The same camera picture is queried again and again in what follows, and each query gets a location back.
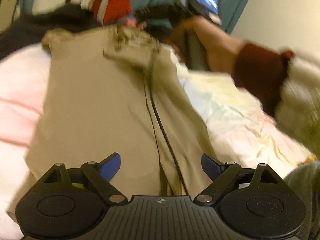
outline khaki fabric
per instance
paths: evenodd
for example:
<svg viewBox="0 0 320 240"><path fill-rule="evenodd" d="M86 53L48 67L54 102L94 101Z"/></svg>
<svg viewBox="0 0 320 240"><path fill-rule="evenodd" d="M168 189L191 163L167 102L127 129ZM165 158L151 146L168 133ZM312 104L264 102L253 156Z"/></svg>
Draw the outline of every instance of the khaki fabric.
<svg viewBox="0 0 320 240"><path fill-rule="evenodd" d="M150 62L156 109L187 191L195 197L211 180L201 156L215 157L206 125L179 84L171 52L147 33L116 25L80 34L49 31L43 38L52 64L44 115L26 157L30 178L9 213L55 163L77 168L121 156L111 184L132 195L185 195L172 155L152 109Z"/></svg>

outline dark red sleeve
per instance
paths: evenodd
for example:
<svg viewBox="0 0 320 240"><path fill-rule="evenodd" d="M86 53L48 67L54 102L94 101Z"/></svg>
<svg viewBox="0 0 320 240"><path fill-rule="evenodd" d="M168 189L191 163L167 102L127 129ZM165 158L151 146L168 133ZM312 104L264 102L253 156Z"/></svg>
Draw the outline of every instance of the dark red sleeve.
<svg viewBox="0 0 320 240"><path fill-rule="evenodd" d="M274 116L280 102L280 87L287 77L288 60L293 56L292 51L279 55L248 43L236 60L235 85L247 89L261 101L263 111Z"/></svg>

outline pants leg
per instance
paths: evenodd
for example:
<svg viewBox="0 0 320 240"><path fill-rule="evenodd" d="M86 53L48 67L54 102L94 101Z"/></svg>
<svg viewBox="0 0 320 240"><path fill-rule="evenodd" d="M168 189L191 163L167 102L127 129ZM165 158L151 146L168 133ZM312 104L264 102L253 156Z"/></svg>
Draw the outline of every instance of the pants leg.
<svg viewBox="0 0 320 240"><path fill-rule="evenodd" d="M299 237L302 240L320 240L320 162L297 168L284 181L306 206L306 218Z"/></svg>

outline white bed sheet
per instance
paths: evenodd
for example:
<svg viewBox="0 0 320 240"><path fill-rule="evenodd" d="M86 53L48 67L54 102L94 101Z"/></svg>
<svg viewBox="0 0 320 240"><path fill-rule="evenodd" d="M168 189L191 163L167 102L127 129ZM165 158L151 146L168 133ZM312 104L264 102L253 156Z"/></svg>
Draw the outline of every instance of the white bed sheet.
<svg viewBox="0 0 320 240"><path fill-rule="evenodd" d="M181 85L207 124L217 158L243 167L269 164L283 178L310 155L281 134L247 91L230 76L196 73L177 65ZM40 44L21 49L0 62L0 240L22 234L5 210L28 174L24 156L42 114L50 56Z"/></svg>

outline red cloth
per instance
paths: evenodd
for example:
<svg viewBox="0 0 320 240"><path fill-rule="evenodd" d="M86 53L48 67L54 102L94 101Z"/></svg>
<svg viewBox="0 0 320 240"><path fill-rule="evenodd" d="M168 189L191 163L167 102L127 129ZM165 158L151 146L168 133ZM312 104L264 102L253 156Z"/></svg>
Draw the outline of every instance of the red cloth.
<svg viewBox="0 0 320 240"><path fill-rule="evenodd" d="M97 17L101 0L95 0L93 6L94 17ZM106 13L104 15L104 23L115 23L122 17L132 12L130 0L109 0Z"/></svg>
<svg viewBox="0 0 320 240"><path fill-rule="evenodd" d="M263 111L274 116L280 102L280 88L287 77L288 61L294 57L292 51L283 54L247 44L236 60L235 85L247 89L263 105Z"/></svg>

